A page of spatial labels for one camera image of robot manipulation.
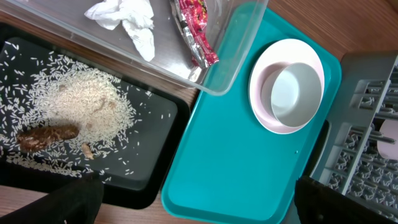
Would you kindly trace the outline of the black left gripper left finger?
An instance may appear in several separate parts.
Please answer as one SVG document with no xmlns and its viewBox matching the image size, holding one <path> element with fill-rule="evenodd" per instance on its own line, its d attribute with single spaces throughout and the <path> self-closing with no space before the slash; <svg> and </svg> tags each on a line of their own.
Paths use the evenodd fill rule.
<svg viewBox="0 0 398 224">
<path fill-rule="evenodd" d="M 104 185 L 98 177 L 82 177 L 18 210 L 1 217 L 1 223 L 95 222 L 103 201 Z"/>
</svg>

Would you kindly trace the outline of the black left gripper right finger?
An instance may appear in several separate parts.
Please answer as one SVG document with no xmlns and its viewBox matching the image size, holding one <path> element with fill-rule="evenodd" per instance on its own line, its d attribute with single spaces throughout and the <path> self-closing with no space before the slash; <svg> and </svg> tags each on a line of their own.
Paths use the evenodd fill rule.
<svg viewBox="0 0 398 224">
<path fill-rule="evenodd" d="M 395 224 L 308 176 L 296 181 L 294 204 L 302 224 Z"/>
</svg>

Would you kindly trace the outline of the brown food scrap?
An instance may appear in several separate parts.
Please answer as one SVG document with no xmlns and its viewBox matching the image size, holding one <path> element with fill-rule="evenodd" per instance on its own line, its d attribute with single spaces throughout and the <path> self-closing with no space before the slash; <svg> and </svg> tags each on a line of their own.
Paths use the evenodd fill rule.
<svg viewBox="0 0 398 224">
<path fill-rule="evenodd" d="M 68 124 L 47 126 L 21 132 L 16 140 L 24 152 L 37 152 L 46 149 L 55 142 L 74 139 L 79 135 L 78 127 Z"/>
</svg>

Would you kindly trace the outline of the small pink bowl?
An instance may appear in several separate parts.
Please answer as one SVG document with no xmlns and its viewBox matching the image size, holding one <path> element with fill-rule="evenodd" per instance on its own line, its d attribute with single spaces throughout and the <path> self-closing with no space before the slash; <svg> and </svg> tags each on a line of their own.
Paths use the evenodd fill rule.
<svg viewBox="0 0 398 224">
<path fill-rule="evenodd" d="M 385 159 L 397 160 L 397 121 L 385 120 L 379 132 L 382 134 L 377 141 L 379 154 Z"/>
</svg>

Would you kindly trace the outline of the rice pile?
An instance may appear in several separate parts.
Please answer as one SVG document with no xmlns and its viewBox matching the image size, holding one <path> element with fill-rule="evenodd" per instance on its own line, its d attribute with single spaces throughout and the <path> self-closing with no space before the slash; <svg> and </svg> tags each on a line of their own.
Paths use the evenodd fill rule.
<svg viewBox="0 0 398 224">
<path fill-rule="evenodd" d="M 28 169 L 104 182 L 147 181 L 172 126 L 174 102 L 18 37 L 1 47 L 1 158 Z M 24 152 L 21 131 L 72 124 L 71 140 Z"/>
</svg>

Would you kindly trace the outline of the white plate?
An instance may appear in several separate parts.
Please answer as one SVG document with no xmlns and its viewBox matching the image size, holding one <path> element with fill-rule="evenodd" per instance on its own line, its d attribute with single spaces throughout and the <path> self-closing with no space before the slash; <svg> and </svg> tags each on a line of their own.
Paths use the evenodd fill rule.
<svg viewBox="0 0 398 224">
<path fill-rule="evenodd" d="M 318 54 L 307 43 L 297 39 L 284 39 L 271 44 L 257 59 L 250 74 L 248 95 L 253 113 L 263 127 L 276 134 L 291 134 L 304 126 L 284 128 L 271 119 L 261 103 L 261 89 L 268 75 L 288 64 L 297 62 L 307 63 L 323 71 L 325 78 Z"/>
</svg>

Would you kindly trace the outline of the white bowl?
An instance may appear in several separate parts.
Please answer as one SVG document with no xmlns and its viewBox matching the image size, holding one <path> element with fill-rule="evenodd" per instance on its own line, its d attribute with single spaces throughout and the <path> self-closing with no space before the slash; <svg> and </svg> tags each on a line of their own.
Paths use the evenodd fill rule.
<svg viewBox="0 0 398 224">
<path fill-rule="evenodd" d="M 261 89 L 261 103 L 277 124 L 299 128 L 316 115 L 324 87 L 323 71 L 307 63 L 291 63 L 268 75 Z"/>
</svg>

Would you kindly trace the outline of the white tissue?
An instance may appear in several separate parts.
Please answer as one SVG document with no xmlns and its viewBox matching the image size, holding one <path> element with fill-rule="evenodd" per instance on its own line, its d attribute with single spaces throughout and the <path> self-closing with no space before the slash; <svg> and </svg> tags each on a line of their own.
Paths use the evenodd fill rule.
<svg viewBox="0 0 398 224">
<path fill-rule="evenodd" d="M 122 25 L 141 57 L 155 57 L 154 12 L 149 0 L 104 0 L 90 7 L 85 16 L 107 30 Z"/>
</svg>

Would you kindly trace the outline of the red snack wrapper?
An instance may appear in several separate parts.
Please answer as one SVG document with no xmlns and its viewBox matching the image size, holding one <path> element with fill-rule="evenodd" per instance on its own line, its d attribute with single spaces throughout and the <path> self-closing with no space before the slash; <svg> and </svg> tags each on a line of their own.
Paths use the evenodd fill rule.
<svg viewBox="0 0 398 224">
<path fill-rule="evenodd" d="M 196 66 L 205 69 L 219 58 L 206 39 L 208 11 L 204 0 L 170 0 L 176 25 Z"/>
</svg>

